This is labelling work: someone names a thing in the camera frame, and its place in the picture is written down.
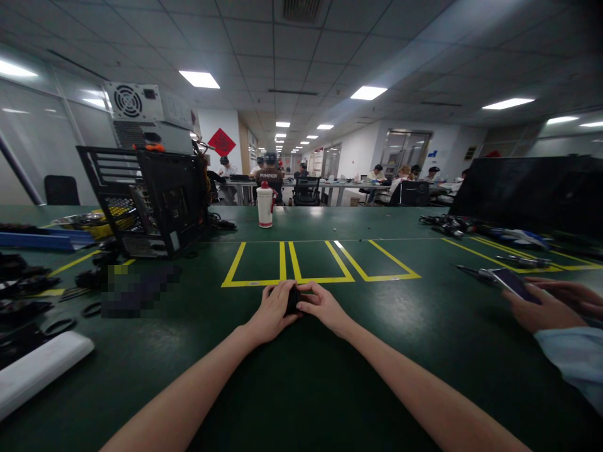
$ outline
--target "white bottle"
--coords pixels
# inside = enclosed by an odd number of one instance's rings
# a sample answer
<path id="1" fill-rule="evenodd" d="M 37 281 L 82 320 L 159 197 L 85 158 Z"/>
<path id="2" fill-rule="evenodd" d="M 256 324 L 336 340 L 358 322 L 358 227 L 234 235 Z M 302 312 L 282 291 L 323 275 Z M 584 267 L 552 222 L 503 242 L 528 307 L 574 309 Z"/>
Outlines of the white bottle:
<path id="1" fill-rule="evenodd" d="M 258 192 L 258 220 L 262 228 L 272 227 L 272 210 L 274 201 L 276 201 L 276 191 L 268 186 L 267 181 L 263 181 Z"/>

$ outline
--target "smartphone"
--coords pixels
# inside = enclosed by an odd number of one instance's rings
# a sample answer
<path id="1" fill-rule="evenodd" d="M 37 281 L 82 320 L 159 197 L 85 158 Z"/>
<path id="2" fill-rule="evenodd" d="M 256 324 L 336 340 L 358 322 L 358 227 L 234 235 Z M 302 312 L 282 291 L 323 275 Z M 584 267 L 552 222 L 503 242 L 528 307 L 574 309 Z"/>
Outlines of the smartphone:
<path id="1" fill-rule="evenodd" d="M 537 297 L 528 292 L 525 287 L 526 283 L 513 271 L 509 269 L 493 269 L 488 271 L 494 276 L 500 286 L 509 289 L 518 297 L 523 298 L 530 303 L 542 304 Z"/>

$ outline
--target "red diamond decoration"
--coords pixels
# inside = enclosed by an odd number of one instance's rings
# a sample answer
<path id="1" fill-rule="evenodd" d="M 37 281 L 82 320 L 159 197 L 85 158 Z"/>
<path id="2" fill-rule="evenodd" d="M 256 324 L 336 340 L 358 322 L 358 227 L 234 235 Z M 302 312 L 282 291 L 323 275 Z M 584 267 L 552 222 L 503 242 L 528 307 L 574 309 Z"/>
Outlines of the red diamond decoration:
<path id="1" fill-rule="evenodd" d="M 235 142 L 222 129 L 218 129 L 207 144 L 215 147 L 215 151 L 220 157 L 227 156 L 236 146 Z"/>

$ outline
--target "forearm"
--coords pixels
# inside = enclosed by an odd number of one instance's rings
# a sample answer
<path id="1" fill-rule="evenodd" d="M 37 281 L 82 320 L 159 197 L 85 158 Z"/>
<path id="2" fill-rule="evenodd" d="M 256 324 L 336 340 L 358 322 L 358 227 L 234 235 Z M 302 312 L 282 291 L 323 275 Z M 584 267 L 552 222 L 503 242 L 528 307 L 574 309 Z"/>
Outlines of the forearm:
<path id="1" fill-rule="evenodd" d="M 102 452 L 186 450 L 232 373 L 255 346 L 235 329 L 122 427 Z"/>
<path id="2" fill-rule="evenodd" d="M 354 324 L 343 337 L 366 358 L 442 450 L 529 450 L 466 397 L 361 326 Z"/>

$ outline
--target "green workbench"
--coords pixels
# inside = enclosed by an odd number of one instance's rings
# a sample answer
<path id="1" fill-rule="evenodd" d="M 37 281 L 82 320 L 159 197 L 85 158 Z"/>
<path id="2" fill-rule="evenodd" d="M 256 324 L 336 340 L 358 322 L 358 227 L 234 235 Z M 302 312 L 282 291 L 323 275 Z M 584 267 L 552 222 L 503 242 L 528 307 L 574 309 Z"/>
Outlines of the green workbench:
<path id="1" fill-rule="evenodd" d="M 3 207 L 0 222 L 45 225 L 88 210 Z M 180 282 L 143 318 L 84 319 L 81 309 L 100 298 L 88 294 L 58 304 L 40 319 L 43 325 L 75 316 L 75 330 L 94 341 L 95 351 L 0 423 L 0 450 L 99 449 L 246 322 L 259 306 L 262 283 L 284 274 L 324 280 L 351 317 L 533 450 L 584 450 L 601 441 L 596 412 L 515 322 L 499 291 L 450 265 L 497 267 L 488 259 L 503 251 L 470 237 L 444 240 L 417 224 L 419 215 L 444 210 L 281 207 L 268 230 L 258 227 L 253 207 L 212 211 L 238 229 L 215 231 L 193 244 L 189 249 L 198 257 L 175 261 L 183 269 Z M 24 250 L 23 255 L 31 264 L 58 268 L 90 252 Z M 600 264 L 561 255 L 553 260 L 557 271 L 545 276 L 603 289 Z M 136 261 L 128 273 L 144 274 L 162 264 Z M 73 286 L 75 275 L 91 266 L 86 259 L 62 271 L 60 287 Z M 242 363 L 191 445 L 212 451 L 344 448 L 438 449 L 366 361 L 309 316 Z"/>

